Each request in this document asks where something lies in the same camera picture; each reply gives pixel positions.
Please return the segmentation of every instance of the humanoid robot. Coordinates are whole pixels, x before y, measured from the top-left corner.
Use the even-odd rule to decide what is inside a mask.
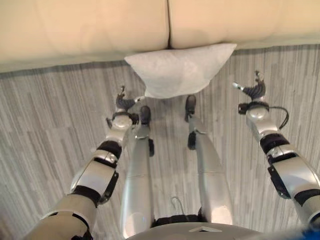
[[[270,165],[268,172],[276,191],[291,199],[304,224],[292,234],[296,239],[313,235],[320,239],[320,181],[303,156],[281,134],[270,118],[265,101],[266,87],[256,72],[257,85],[233,86],[251,98],[239,104],[239,113],[261,146]],[[262,239],[259,232],[234,226],[232,202],[219,156],[206,128],[195,116],[196,97],[189,95],[185,104],[185,121],[189,124],[188,147],[197,155],[201,208],[198,214],[176,215],[155,220],[149,157],[154,144],[149,138],[151,112],[147,106],[137,114],[128,110],[143,97],[124,99],[124,87],[116,99],[117,111],[107,119],[105,140],[90,161],[74,177],[70,194],[64,196],[25,237],[26,239],[92,239],[99,205],[112,196],[119,174],[117,162],[134,127],[135,145],[123,191],[120,231],[130,240],[234,240]],[[277,237],[263,239],[288,239]]]

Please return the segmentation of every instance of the black joint cover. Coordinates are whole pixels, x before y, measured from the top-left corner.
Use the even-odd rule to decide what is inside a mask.
[[[115,141],[104,141],[97,148],[97,150],[105,150],[107,152],[110,152],[115,155],[117,159],[119,159],[121,156],[122,147]]]
[[[314,196],[319,196],[320,198],[320,189],[301,191],[294,196],[294,199],[302,206],[309,198]]]
[[[269,134],[260,140],[260,146],[265,154],[275,147],[286,144],[290,143],[282,134],[279,133]]]
[[[271,166],[268,167],[268,172],[270,174],[271,181],[279,195],[284,199],[290,199],[290,194],[288,193],[288,190],[281,177],[279,176],[277,170],[273,166]]]
[[[283,161],[283,160],[287,160],[287,159],[291,159],[291,158],[295,158],[297,156],[298,155],[295,152],[290,152],[290,153],[287,153],[287,154],[284,154],[284,155],[280,155],[280,156],[277,156],[277,157],[272,157],[271,155],[268,155],[267,158],[268,158],[269,164],[272,165],[274,163],[277,163],[277,162],[280,162],[280,161]]]
[[[91,199],[95,207],[98,206],[98,202],[101,198],[100,194],[96,190],[81,185],[76,186],[71,194],[81,195]]]
[[[109,198],[111,198],[112,193],[115,190],[118,178],[119,178],[119,173],[114,171],[114,174],[113,174],[108,186],[106,187],[106,190],[104,191],[103,197],[100,199],[99,203],[105,203],[109,200]]]

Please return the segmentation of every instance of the silver metal panel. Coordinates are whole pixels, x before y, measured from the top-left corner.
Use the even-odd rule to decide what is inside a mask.
[[[253,136],[259,142],[268,134],[278,133],[279,130],[271,120],[270,114],[264,107],[257,107],[246,112],[246,124],[253,131]]]
[[[149,163],[149,128],[142,125],[135,139],[135,146],[124,185],[120,231],[123,238],[149,229],[154,221],[152,182]]]
[[[97,208],[87,197],[69,194],[64,196],[44,217],[56,212],[70,212],[81,216],[88,223],[90,229],[94,228],[96,222]]]
[[[76,185],[93,189],[102,196],[114,173],[114,168],[92,160],[83,171]]]
[[[190,131],[196,130],[198,184],[201,211],[210,223],[233,224],[233,205],[219,155],[199,118],[189,119]]]
[[[273,166],[292,198],[299,192],[319,189],[318,176],[301,157],[297,156],[275,162]]]

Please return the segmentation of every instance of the white pillow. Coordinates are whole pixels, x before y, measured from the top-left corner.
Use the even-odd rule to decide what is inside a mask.
[[[167,99],[197,93],[208,86],[236,46],[223,43],[152,51],[127,56],[124,60],[144,81],[146,97]]]

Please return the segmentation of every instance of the robot leg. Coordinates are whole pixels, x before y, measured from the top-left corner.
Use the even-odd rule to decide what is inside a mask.
[[[120,231],[125,239],[144,232],[154,222],[149,163],[149,156],[153,155],[153,142],[149,139],[149,126],[144,124],[143,120],[142,117],[141,128],[135,136],[135,146],[122,196]]]
[[[218,153],[206,128],[194,116],[196,98],[186,100],[186,120],[189,122],[188,147],[196,150],[201,214],[210,223],[233,224],[232,201]]]

